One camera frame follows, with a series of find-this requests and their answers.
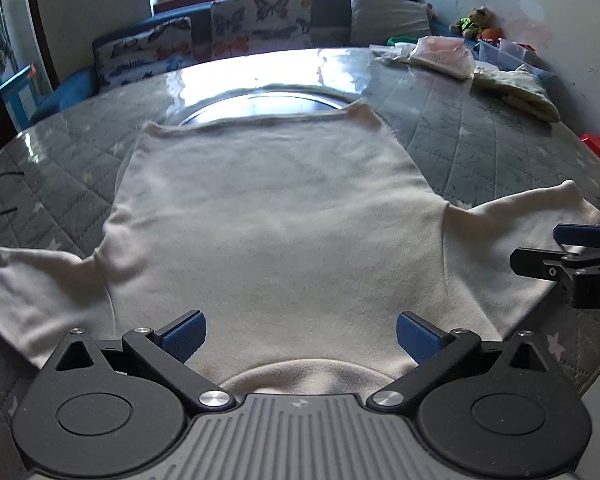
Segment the cream long-sleeve sweater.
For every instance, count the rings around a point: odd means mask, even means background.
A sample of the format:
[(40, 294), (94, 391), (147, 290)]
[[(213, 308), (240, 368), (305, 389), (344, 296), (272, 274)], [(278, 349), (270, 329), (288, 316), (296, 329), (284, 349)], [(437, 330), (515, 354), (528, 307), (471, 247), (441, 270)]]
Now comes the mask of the cream long-sleeve sweater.
[(114, 339), (199, 310), (190, 364), (231, 393), (368, 396), (410, 368), (403, 311), (486, 339), (513, 330), (550, 286), (509, 255), (552, 247), (562, 222), (600, 222), (572, 181), (450, 204), (361, 101), (149, 124), (90, 256), (0, 247), (0, 335), (40, 366), (72, 328)]

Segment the folded yellow-green floral garment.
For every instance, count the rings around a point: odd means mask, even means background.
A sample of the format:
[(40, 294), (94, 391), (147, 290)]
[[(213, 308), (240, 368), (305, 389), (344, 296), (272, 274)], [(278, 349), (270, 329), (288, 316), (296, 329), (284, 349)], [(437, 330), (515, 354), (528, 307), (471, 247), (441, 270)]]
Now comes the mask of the folded yellow-green floral garment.
[(528, 68), (519, 66), (516, 70), (499, 70), (477, 66), (472, 84), (541, 122), (557, 124), (562, 120), (541, 81)]

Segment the clear plastic storage box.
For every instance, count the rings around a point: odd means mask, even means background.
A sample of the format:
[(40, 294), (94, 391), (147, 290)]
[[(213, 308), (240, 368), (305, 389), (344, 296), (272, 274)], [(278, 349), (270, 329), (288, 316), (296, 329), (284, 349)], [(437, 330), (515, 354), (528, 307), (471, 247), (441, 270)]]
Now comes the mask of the clear plastic storage box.
[(496, 47), (488, 42), (479, 41), (474, 47), (474, 52), (478, 61), (491, 64), (506, 72), (526, 66), (546, 86), (555, 77), (533, 50), (506, 39), (501, 39)]

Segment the folded pink garment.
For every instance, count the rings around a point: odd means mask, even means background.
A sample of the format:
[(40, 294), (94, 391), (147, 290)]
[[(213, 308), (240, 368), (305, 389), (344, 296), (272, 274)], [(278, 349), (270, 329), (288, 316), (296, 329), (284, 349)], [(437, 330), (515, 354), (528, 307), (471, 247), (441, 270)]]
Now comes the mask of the folded pink garment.
[(470, 78), (476, 68), (474, 56), (463, 38), (442, 36), (419, 38), (408, 62), (458, 80)]

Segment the white crumpled cloth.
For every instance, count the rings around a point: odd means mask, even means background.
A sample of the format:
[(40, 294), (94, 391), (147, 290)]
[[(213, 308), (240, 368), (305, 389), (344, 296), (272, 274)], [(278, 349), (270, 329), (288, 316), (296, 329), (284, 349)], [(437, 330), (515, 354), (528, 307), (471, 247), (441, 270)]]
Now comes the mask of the white crumpled cloth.
[(368, 47), (370, 53), (375, 57), (375, 60), (381, 64), (389, 65), (392, 63), (408, 64), (412, 52), (415, 50), (416, 44), (408, 42), (398, 42), (394, 46), (380, 46), (379, 44), (371, 44)]

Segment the green plastic bowl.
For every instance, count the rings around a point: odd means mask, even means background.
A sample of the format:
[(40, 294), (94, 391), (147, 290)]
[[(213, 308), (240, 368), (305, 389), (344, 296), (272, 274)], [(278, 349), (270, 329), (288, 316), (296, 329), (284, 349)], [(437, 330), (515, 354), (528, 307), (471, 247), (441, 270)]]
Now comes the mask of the green plastic bowl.
[(399, 47), (404, 44), (417, 44), (418, 39), (409, 36), (395, 36), (387, 40), (389, 47)]

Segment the left butterfly print pillow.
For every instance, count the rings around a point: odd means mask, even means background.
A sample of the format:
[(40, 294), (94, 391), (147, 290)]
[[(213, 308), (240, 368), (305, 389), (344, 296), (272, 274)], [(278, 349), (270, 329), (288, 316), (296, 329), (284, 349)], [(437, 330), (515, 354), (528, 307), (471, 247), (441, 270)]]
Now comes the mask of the left butterfly print pillow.
[(196, 63), (192, 23), (190, 18), (172, 18), (111, 40), (95, 49), (94, 59), (102, 91), (192, 66)]

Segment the butterfly print pillow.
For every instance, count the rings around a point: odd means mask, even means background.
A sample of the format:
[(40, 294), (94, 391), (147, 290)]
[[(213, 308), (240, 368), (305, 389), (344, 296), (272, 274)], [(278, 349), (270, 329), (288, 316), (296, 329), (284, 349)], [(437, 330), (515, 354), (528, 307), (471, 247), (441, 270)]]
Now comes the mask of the butterfly print pillow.
[(196, 63), (192, 23), (190, 18), (172, 18), (111, 40), (95, 49), (94, 59), (102, 91), (192, 66)]
[(312, 0), (214, 0), (211, 58), (311, 47)]

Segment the grey plain cushion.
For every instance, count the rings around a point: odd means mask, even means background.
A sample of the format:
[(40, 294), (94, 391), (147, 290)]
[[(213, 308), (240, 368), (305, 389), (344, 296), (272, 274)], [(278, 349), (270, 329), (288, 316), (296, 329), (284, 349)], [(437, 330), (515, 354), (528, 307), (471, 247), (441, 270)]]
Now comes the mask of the grey plain cushion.
[(390, 38), (418, 39), (431, 29), (426, 6), (408, 0), (351, 0), (350, 44), (367, 47)]

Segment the blue sofa bench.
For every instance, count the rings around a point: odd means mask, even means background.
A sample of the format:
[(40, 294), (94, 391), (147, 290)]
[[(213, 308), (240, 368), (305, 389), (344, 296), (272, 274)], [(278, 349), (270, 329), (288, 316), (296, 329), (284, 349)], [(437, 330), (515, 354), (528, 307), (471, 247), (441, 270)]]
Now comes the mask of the blue sofa bench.
[[(98, 73), (102, 65), (99, 51), (104, 47), (120, 47), (125, 41), (143, 34), (170, 21), (189, 20), (190, 36), (193, 39), (192, 62), (205, 63), (211, 60), (212, 17), (211, 4), (193, 6), (163, 12), (102, 35), (92, 42), (94, 62), (77, 70), (50, 94), (31, 117), (32, 124), (79, 104), (100, 92), (110, 89), (104, 77)], [(312, 0), (311, 46), (314, 48), (344, 47), (351, 36), (351, 0)]]

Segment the right butterfly print pillow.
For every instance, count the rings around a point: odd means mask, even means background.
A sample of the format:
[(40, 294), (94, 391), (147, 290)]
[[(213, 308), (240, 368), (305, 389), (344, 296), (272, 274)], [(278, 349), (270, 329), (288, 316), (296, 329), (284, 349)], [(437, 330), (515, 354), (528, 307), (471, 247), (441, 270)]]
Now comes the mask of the right butterfly print pillow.
[(311, 47), (312, 0), (214, 0), (211, 58)]

